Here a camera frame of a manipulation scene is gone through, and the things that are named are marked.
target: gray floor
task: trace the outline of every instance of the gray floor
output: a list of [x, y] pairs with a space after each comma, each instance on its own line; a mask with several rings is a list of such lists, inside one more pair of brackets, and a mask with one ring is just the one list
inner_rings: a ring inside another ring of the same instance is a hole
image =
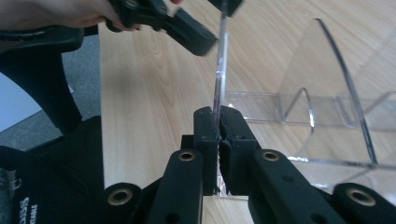
[[[85, 37], [80, 49], [65, 53], [63, 58], [67, 82], [74, 90], [73, 97], [83, 119], [100, 115], [98, 36]], [[53, 126], [47, 115], [40, 111], [2, 131], [0, 146], [26, 150], [58, 136], [61, 136], [61, 133]]]

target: clamp jaw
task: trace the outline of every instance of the clamp jaw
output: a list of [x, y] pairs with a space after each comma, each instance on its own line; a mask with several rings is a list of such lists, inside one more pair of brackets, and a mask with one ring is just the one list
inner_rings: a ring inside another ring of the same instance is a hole
[[[217, 38], [209, 30], [182, 8], [178, 9], [174, 17], [168, 16], [168, 8], [162, 0], [109, 0], [109, 2], [119, 14], [125, 27], [145, 24], [155, 31], [164, 29], [194, 55], [205, 56], [217, 42]], [[211, 1], [215, 7], [220, 6], [215, 2], [220, 1]], [[233, 13], [242, 0], [232, 2], [230, 8]], [[120, 31], [112, 25], [111, 21], [107, 21], [106, 25], [113, 32]]]

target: black fabric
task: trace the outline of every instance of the black fabric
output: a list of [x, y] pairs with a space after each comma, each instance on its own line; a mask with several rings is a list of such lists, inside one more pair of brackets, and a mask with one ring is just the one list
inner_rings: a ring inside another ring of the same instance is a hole
[[18, 183], [13, 223], [81, 223], [104, 190], [100, 117], [83, 121], [62, 141], [33, 152], [0, 147], [0, 167], [15, 171]]

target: acrylic stand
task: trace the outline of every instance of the acrylic stand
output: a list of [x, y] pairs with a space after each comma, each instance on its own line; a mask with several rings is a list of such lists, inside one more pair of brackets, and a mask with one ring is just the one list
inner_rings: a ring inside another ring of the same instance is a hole
[[290, 142], [262, 147], [288, 156], [312, 185], [332, 192], [338, 183], [356, 182], [396, 204], [395, 52], [393, 35], [352, 78], [329, 31], [315, 20], [277, 92], [226, 92], [225, 104]]

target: wooden surface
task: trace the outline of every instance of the wooden surface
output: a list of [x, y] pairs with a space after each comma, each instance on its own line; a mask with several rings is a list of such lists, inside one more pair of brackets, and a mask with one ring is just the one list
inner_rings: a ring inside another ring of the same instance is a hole
[[[207, 1], [180, 6], [218, 34], [219, 12]], [[246, 0], [228, 20], [227, 89], [276, 92], [314, 18], [327, 24], [355, 75], [392, 34], [394, 15], [393, 0]], [[196, 57], [149, 27], [115, 34], [104, 25], [100, 48], [106, 186], [131, 182], [143, 188], [163, 175], [181, 135], [192, 133], [192, 113], [212, 106], [217, 51]], [[276, 133], [258, 135], [277, 139]], [[251, 222], [246, 202], [204, 199], [203, 223]]]

